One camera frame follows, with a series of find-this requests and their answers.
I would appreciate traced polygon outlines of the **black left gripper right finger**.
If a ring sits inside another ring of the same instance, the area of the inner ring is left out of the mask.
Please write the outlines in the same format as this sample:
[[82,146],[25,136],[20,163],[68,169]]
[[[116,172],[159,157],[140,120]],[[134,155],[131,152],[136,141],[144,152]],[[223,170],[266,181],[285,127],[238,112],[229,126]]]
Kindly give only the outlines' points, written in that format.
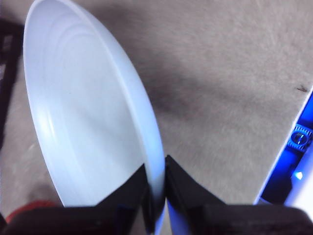
[[165,189],[174,235],[311,235],[300,209],[282,205],[230,205],[198,184],[171,156]]

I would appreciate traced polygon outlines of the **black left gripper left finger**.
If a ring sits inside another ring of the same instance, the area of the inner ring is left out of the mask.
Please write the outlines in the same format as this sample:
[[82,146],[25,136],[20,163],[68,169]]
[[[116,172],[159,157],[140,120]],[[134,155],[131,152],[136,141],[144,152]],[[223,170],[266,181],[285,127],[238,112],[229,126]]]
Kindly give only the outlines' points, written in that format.
[[95,206],[23,211],[4,225],[6,235],[147,235],[155,229],[145,166]]

